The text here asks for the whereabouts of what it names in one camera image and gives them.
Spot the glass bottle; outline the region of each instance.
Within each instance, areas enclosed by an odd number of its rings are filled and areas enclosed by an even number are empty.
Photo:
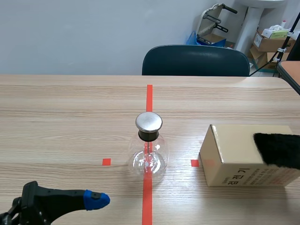
[[[163,120],[154,112],[143,112],[137,116],[135,124],[139,131],[129,144],[129,169],[142,177],[145,174],[158,177],[165,172],[169,158],[167,142],[158,132]]]

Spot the office chair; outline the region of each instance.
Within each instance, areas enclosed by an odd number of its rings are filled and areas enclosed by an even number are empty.
[[[249,76],[248,58],[241,52],[203,45],[164,45],[145,56],[142,75]]]

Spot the black handle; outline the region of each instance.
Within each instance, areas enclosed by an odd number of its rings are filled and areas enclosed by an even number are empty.
[[[217,24],[222,22],[219,18],[215,18],[212,15],[209,15],[207,13],[204,14],[203,19],[208,19],[208,20],[213,21],[214,23],[217,23]]]
[[[210,42],[210,41],[208,41],[208,40],[206,40],[206,39],[200,37],[199,35],[197,35],[197,41],[203,41],[203,42],[205,42],[205,43],[211,45],[211,42]]]
[[[225,33],[228,32],[228,29],[227,29],[227,28],[222,27],[221,25],[218,25],[218,24],[215,24],[214,28],[217,28],[217,29],[219,29],[219,30],[221,30],[221,31],[223,31],[223,32],[225,32]]]
[[[234,14],[237,14],[237,13],[238,13],[238,11],[236,11],[236,10],[233,9],[233,8],[230,8],[230,7],[226,6],[225,4],[222,4],[222,8],[224,8],[224,9],[226,9],[226,10],[228,10],[228,11],[234,13]]]

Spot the cardboard box on floor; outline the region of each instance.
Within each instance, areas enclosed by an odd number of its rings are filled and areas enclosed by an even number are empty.
[[[253,46],[259,52],[268,52],[268,53],[275,53],[278,48],[281,48],[285,38],[276,38],[276,39],[268,39],[262,36],[258,31],[255,34],[253,40]],[[286,53],[289,53],[293,48],[294,44],[296,43],[295,40],[290,39],[288,45],[286,47]]]
[[[262,67],[266,62],[270,61],[273,55],[275,54],[275,52],[259,52],[254,45],[252,45],[250,52],[253,59],[252,63],[256,69]],[[284,53],[282,57],[282,61],[285,61],[288,55],[289,53]],[[276,62],[275,61],[271,62],[270,64],[263,67],[260,71],[270,72],[270,73],[277,72]]]
[[[266,165],[253,134],[293,134],[288,126],[210,125],[200,155],[208,186],[285,187],[300,170]]]

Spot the black rubber seal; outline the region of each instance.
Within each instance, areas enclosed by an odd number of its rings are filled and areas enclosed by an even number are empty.
[[[145,133],[143,131],[139,131],[139,137],[145,142],[152,142],[155,141],[159,136],[159,132],[154,132],[154,133]]]

